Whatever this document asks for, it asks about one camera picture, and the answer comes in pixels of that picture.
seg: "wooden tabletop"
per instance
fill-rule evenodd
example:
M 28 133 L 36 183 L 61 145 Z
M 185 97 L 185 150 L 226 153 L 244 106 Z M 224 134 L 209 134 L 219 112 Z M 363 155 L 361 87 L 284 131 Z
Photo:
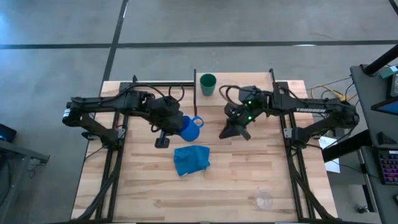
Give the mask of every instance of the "wooden tabletop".
M 250 73 L 237 78 L 247 80 L 248 75 Z M 290 80 L 288 83 L 299 97 L 307 97 L 302 80 Z M 104 82 L 101 96 L 116 95 L 119 84 Z M 140 89 L 153 92 L 148 88 Z M 159 88 L 165 94 L 167 89 Z M 175 98 L 180 94 L 178 88 L 173 88 L 172 95 Z M 193 88 L 185 88 L 185 98 L 180 104 L 184 114 L 194 115 Z M 147 121 L 129 118 L 114 209 L 115 222 L 297 221 L 279 118 L 260 115 L 255 123 L 248 125 L 252 136 L 250 141 L 245 141 L 241 136 L 219 139 L 218 135 L 226 121 L 223 106 L 198 106 L 198 115 L 205 121 L 199 138 L 188 143 L 179 136 L 170 136 L 170 147 L 167 149 L 154 147 L 159 134 L 150 131 Z M 96 120 L 109 128 L 113 116 L 114 113 L 98 113 Z M 311 114 L 296 113 L 295 117 L 297 126 L 313 123 Z M 210 148 L 211 165 L 207 170 L 179 177 L 173 162 L 174 149 L 192 144 Z M 100 147 L 99 141 L 90 142 L 87 154 Z M 312 192 L 336 217 L 320 150 L 308 147 L 303 150 L 303 156 Z M 84 163 L 72 218 L 82 214 L 98 193 L 105 157 L 106 150 L 102 150 Z M 272 206 L 269 209 L 257 207 L 255 197 L 258 191 L 271 196 Z M 106 197 L 105 211 L 108 209 L 109 194 L 110 191 Z M 300 196 L 305 217 L 308 217 L 302 192 Z

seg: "green plastic cup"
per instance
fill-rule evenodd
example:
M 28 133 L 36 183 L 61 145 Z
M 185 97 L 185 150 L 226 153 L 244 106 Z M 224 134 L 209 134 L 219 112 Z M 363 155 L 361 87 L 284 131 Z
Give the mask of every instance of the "green plastic cup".
M 211 96 L 216 88 L 217 79 L 212 74 L 204 74 L 200 77 L 200 88 L 201 92 L 205 96 Z

